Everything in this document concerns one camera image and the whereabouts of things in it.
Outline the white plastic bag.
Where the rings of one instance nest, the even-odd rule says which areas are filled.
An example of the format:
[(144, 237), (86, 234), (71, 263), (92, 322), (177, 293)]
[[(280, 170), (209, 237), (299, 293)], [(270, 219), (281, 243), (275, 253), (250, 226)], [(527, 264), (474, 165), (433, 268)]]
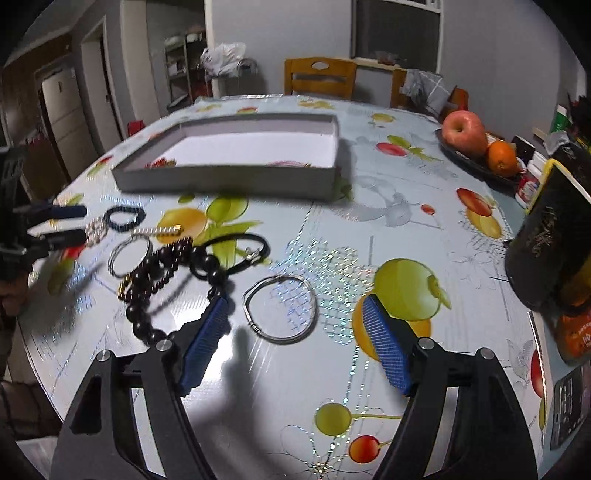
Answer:
[(238, 74), (238, 66), (245, 59), (245, 43), (222, 43), (207, 47), (200, 55), (200, 65), (211, 78), (232, 77)]

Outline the right wooden chair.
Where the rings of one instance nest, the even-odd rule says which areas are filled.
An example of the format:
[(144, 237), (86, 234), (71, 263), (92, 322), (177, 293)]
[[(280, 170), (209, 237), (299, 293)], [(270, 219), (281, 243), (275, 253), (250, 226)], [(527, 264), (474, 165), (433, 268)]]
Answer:
[(392, 75), (390, 106), (429, 115), (442, 123), (455, 111), (469, 109), (469, 94), (458, 86), (449, 89), (436, 73), (396, 68)]

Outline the wooden chair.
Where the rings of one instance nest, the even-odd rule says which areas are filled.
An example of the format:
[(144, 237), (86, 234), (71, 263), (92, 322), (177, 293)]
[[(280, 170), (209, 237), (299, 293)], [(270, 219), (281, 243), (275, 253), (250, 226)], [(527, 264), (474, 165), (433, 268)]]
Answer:
[(284, 60), (283, 90), (288, 95), (314, 94), (352, 100), (356, 84), (356, 63), (328, 57)]
[(429, 115), (442, 123), (455, 111), (469, 109), (469, 94), (458, 86), (449, 89), (436, 73), (396, 68), (392, 75), (390, 106)]

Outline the fruit pattern tablecloth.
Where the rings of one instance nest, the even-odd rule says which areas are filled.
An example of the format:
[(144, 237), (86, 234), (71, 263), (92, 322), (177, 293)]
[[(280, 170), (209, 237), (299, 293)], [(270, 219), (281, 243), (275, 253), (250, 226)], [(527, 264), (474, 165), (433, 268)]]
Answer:
[[(329, 204), (180, 193), (125, 194), (113, 169), (184, 120), (232, 113), (337, 116), (344, 172)], [(492, 348), (512, 382), (534, 455), (489, 443), (469, 479), (534, 479), (545, 442), (531, 380), (538, 341), (504, 272), (505, 242), (522, 213), (439, 151), (435, 124), (404, 112), (308, 98), (204, 101), (165, 118), (95, 161), (57, 196), (89, 219), (139, 206), (145, 224), (180, 223), (198, 240), (256, 234), (262, 263), (231, 277), (230, 330), (182, 403), (220, 479), (369, 479), (406, 406), (356, 332), (377, 270), (403, 259), (439, 283), (419, 329), (448, 350)]]

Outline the thin silver ring bangle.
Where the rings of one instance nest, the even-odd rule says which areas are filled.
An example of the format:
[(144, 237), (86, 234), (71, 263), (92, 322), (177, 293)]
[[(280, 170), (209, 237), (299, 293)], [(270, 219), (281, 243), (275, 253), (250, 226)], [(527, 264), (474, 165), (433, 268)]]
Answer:
[(113, 248), (107, 270), (112, 277), (122, 279), (152, 252), (153, 244), (147, 235), (132, 234)]

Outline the orange fruit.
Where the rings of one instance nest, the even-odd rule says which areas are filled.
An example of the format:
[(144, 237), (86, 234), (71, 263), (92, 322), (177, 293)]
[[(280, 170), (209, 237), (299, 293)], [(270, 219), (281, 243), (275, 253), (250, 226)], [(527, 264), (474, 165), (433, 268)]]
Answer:
[(489, 145), (487, 165), (495, 175), (504, 178), (513, 177), (521, 171), (515, 150), (504, 141), (495, 141)]

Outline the black calculator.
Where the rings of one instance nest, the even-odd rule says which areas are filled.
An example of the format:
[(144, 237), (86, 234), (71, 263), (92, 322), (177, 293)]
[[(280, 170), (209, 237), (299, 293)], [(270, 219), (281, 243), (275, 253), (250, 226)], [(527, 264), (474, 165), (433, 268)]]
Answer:
[(550, 449), (558, 449), (579, 426), (584, 417), (583, 368), (560, 379), (554, 387)]

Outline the grey shallow cardboard tray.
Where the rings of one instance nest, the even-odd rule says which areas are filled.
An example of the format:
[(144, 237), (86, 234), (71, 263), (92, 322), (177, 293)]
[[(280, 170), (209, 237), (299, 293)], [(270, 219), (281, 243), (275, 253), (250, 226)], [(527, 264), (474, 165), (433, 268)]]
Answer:
[(328, 201), (337, 176), (332, 115), (262, 113), (188, 120), (112, 170), (125, 193), (204, 193)]

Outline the silver wire bangle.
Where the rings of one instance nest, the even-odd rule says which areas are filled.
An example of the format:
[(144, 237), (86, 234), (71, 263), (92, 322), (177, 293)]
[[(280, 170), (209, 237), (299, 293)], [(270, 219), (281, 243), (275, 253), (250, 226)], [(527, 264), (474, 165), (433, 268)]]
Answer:
[(257, 337), (273, 345), (294, 345), (314, 332), (320, 316), (311, 282), (279, 274), (256, 282), (242, 296), (245, 320)]

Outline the dark fruit plate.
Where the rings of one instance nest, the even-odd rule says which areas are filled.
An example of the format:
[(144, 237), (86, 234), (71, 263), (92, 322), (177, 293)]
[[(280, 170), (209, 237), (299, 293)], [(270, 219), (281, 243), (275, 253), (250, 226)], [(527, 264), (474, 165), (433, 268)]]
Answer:
[(496, 175), (488, 168), (485, 160), (473, 160), (449, 146), (443, 139), (442, 129), (438, 129), (435, 135), (443, 154), (464, 171), (484, 181), (489, 187), (495, 190), (504, 192), (516, 191), (521, 178), (519, 174), (512, 177)]

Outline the red apple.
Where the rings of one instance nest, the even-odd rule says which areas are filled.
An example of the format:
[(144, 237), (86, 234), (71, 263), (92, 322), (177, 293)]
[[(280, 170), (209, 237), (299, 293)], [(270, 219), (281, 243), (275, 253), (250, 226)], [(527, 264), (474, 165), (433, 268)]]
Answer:
[(488, 148), (484, 124), (471, 111), (450, 113), (443, 122), (442, 136), (447, 145), (473, 159), (483, 157)]

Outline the left wooden chair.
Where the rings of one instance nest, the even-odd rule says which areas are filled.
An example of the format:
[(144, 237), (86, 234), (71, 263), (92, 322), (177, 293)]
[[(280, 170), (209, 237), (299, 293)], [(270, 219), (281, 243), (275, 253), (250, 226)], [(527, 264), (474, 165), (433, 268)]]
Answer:
[(356, 63), (328, 57), (284, 60), (283, 90), (288, 95), (314, 94), (352, 100), (356, 84)]

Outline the black yellow tea box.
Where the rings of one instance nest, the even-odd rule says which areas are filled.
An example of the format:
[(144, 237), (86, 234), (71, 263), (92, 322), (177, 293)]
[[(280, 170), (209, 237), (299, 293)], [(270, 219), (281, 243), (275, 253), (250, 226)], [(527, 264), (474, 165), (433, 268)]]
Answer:
[(576, 316), (590, 308), (590, 194), (555, 159), (509, 244), (505, 270), (517, 297), (535, 311), (552, 304)]

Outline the silver refrigerator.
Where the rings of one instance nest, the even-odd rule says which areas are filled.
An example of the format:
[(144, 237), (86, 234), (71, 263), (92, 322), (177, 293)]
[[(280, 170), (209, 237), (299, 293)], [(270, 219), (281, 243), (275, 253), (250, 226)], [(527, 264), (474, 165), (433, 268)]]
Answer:
[(41, 83), (49, 125), (59, 155), (71, 179), (97, 158), (84, 115), (75, 71), (62, 68)]

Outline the pearl bar hair clip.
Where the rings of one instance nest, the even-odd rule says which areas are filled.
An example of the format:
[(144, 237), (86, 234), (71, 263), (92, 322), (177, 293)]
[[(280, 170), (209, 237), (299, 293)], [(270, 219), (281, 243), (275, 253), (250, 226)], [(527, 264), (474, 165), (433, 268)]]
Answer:
[(183, 232), (183, 227), (179, 224), (175, 224), (172, 226), (164, 226), (164, 227), (145, 227), (145, 228), (135, 228), (133, 230), (134, 235), (144, 235), (148, 237), (158, 237), (158, 236), (171, 236), (177, 237)]

